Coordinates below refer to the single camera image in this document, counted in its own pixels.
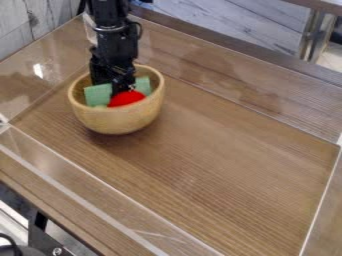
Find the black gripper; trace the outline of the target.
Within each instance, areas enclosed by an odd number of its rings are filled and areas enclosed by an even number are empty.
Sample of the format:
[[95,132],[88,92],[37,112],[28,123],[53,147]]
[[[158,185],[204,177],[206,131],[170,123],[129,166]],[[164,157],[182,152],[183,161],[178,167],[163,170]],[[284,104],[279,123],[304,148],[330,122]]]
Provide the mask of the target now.
[[128,18],[129,0],[88,0],[97,44],[91,48],[89,74],[95,85],[112,82],[112,94],[135,88],[141,25]]

